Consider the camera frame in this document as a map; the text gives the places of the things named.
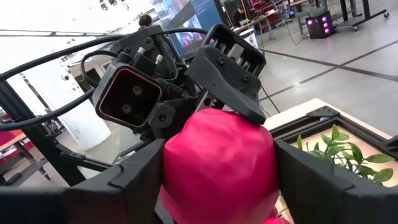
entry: screen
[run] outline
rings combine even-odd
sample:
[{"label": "screen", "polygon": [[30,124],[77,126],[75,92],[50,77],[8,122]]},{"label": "screen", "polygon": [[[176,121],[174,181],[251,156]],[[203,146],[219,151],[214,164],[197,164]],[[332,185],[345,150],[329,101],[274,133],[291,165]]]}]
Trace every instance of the screen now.
[{"label": "screen", "polygon": [[[210,30],[223,23],[218,0],[152,0],[154,9],[166,29],[195,27]],[[170,39],[180,58],[196,52],[204,35],[192,32],[170,34]]]}]

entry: gray floor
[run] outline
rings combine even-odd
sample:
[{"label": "gray floor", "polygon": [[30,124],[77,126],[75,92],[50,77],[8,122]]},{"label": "gray floor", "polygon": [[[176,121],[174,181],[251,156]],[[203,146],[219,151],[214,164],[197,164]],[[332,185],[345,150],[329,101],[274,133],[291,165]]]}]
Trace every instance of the gray floor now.
[{"label": "gray floor", "polygon": [[[340,10],[337,2],[331,2],[332,13]],[[273,30],[277,40],[269,40],[268,34],[262,36],[267,65],[260,79],[281,111],[319,98],[391,136],[398,134],[398,1],[369,2],[372,12],[387,9],[390,18],[379,16],[362,24],[358,32],[340,28],[327,39],[305,39],[298,45],[292,42],[287,26]],[[289,30],[294,41],[300,41],[296,22],[289,24]],[[265,94],[260,92],[259,96],[268,113],[276,114]],[[87,152],[82,152],[67,133],[58,140],[88,157],[113,162],[137,138],[123,127],[107,124],[112,135]],[[45,168],[53,180],[47,181],[37,172],[21,187],[67,185],[50,164]],[[90,177],[96,173],[85,170],[85,174]]]}]

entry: green plant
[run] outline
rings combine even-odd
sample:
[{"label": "green plant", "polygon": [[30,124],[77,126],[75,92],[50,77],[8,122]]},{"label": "green plant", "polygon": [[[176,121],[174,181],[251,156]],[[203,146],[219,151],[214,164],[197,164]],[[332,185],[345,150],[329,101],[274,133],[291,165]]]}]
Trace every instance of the green plant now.
[{"label": "green plant", "polygon": [[[322,141],[326,144],[324,151],[320,150],[319,143],[316,143],[313,150],[308,148],[306,143],[306,150],[309,154],[330,161],[336,166],[343,167],[350,170],[356,175],[371,180],[379,185],[391,179],[394,171],[391,168],[375,171],[372,168],[365,166],[368,163],[385,163],[393,160],[392,157],[385,154],[375,154],[364,158],[361,149],[352,142],[346,142],[349,136],[341,133],[337,126],[333,125],[331,137],[321,134]],[[303,142],[301,136],[297,138],[297,147],[303,150]]]}]

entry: robotic arm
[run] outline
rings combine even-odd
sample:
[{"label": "robotic arm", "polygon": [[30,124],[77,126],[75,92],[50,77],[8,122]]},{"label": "robotic arm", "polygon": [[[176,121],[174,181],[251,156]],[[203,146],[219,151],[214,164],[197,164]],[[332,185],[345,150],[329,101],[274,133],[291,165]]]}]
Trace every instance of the robotic arm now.
[{"label": "robotic arm", "polygon": [[[143,148],[67,189],[0,188],[4,213],[15,213],[9,204],[30,208],[2,217],[2,223],[162,223],[154,209],[163,182],[164,146],[190,125],[186,121],[193,113],[227,105],[251,125],[265,122],[257,96],[258,75],[266,64],[262,54],[217,25],[195,57],[174,62],[164,34],[154,26],[117,41],[111,50],[118,57],[93,83],[97,114],[140,133]],[[398,192],[393,189],[279,140],[274,152],[279,188],[296,224],[373,224],[395,218]]]}]

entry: monitor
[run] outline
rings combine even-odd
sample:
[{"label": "monitor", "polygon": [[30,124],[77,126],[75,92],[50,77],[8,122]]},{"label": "monitor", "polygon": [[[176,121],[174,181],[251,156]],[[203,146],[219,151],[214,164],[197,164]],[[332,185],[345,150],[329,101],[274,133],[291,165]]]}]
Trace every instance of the monitor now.
[{"label": "monitor", "polygon": [[[219,0],[151,0],[165,29],[195,27],[210,30],[215,24],[227,24]],[[193,55],[204,35],[192,32],[170,34],[180,59]]]}]

